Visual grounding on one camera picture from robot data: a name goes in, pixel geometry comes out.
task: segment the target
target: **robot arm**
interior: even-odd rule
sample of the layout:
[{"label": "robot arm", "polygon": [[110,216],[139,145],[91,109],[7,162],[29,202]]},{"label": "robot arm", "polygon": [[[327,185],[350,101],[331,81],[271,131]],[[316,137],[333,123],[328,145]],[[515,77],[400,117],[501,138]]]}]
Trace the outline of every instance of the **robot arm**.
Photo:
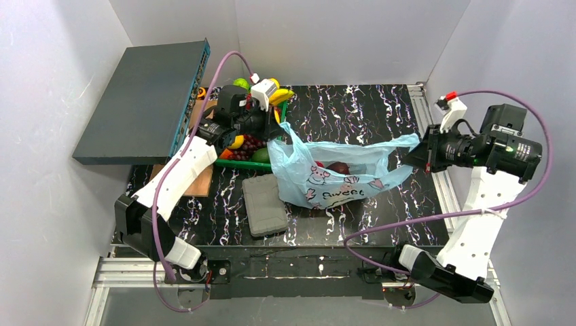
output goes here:
[{"label": "robot arm", "polygon": [[[275,87],[269,79],[260,82]],[[114,205],[116,228],[124,244],[153,261],[160,260],[152,235],[151,208],[157,184],[166,175],[157,200],[157,212],[161,217],[158,218],[158,233],[162,252],[166,254],[166,261],[184,268],[192,278],[199,279],[204,276],[205,256],[196,247],[178,238],[170,229],[168,220],[186,189],[206,167],[216,161],[226,147],[234,142],[237,134],[252,134],[265,141],[282,134],[283,131],[273,116],[273,110],[261,110],[260,101],[266,100],[268,103],[267,92],[258,94],[249,98],[244,88],[224,86],[220,91],[217,105],[207,111],[214,113],[213,119],[208,120],[206,119],[208,114],[202,114],[198,132],[186,149],[187,152],[182,151],[192,135],[184,139],[184,145],[176,155],[145,187],[131,197],[121,195],[116,200]],[[179,160],[178,164],[169,170],[175,160]]]},{"label": "robot arm", "polygon": [[[451,101],[459,102],[457,97]],[[442,132],[441,125],[431,125],[405,158],[406,164],[428,172],[451,165],[472,168],[463,209],[483,210],[479,215],[460,217],[437,257],[410,244],[397,248],[395,263],[408,270],[416,283],[462,303],[486,303],[492,298],[494,290],[485,283],[486,267],[507,210],[486,209],[513,201],[532,179],[541,159],[541,144],[520,137],[525,116],[526,110],[520,107],[491,106],[480,134],[474,137],[461,135],[458,121],[447,132]],[[451,121],[445,116],[442,124],[448,126]]]}]

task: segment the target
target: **gray plastic case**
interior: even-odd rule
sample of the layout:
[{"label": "gray plastic case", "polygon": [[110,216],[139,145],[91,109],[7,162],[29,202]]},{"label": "gray plastic case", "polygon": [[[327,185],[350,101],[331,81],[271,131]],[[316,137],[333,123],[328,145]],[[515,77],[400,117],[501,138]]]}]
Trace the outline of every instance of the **gray plastic case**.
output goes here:
[{"label": "gray plastic case", "polygon": [[272,174],[242,182],[250,233],[265,236],[288,228],[284,202],[278,196],[278,181]]}]

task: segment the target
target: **light blue plastic bag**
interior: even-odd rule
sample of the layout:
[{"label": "light blue plastic bag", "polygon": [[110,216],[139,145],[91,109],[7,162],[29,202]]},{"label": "light blue plastic bag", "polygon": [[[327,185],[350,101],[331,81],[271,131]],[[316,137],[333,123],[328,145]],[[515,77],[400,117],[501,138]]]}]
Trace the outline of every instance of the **light blue plastic bag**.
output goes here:
[{"label": "light blue plastic bag", "polygon": [[[310,209],[327,209],[351,200],[373,197],[404,182],[411,166],[388,171],[388,155],[396,147],[418,144],[418,136],[409,134],[392,141],[358,146],[319,141],[303,143],[288,122],[280,126],[290,134],[292,145],[273,140],[268,143],[272,172],[278,178],[280,199]],[[341,175],[319,167],[344,162],[351,175]]]}]

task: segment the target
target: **table surface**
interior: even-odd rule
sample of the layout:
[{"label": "table surface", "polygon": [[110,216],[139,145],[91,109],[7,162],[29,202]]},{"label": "table surface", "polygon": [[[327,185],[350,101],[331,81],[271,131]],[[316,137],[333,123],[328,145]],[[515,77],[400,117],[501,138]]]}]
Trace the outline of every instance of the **table surface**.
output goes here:
[{"label": "table surface", "polygon": [[[369,145],[418,132],[405,85],[292,86],[295,96],[287,121],[304,141],[334,141]],[[217,96],[215,90],[211,98]],[[406,153],[390,155],[389,169]],[[134,166],[126,193],[131,195],[148,181],[152,166]],[[252,237],[242,197],[242,180],[262,171],[214,167],[209,196],[182,197],[170,226],[193,245],[342,246],[346,235],[379,225],[441,213],[430,175],[414,169],[398,187],[376,197],[333,209],[310,210],[286,204],[288,230]],[[416,245],[444,245],[448,233],[443,221],[417,223],[358,238],[358,245],[395,245],[408,240]]]}]

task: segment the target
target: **green basket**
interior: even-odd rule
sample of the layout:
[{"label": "green basket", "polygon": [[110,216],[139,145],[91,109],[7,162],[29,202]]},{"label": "green basket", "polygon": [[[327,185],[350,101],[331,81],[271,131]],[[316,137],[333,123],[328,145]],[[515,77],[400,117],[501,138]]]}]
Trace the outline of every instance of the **green basket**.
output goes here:
[{"label": "green basket", "polygon": [[[286,118],[286,108],[288,108],[288,101],[280,103],[279,107],[282,109],[282,116],[280,117],[280,121],[284,121],[284,119]],[[253,170],[272,172],[272,165],[270,165],[269,163],[218,159],[214,164],[217,166],[224,166],[226,168],[251,168]]]}]

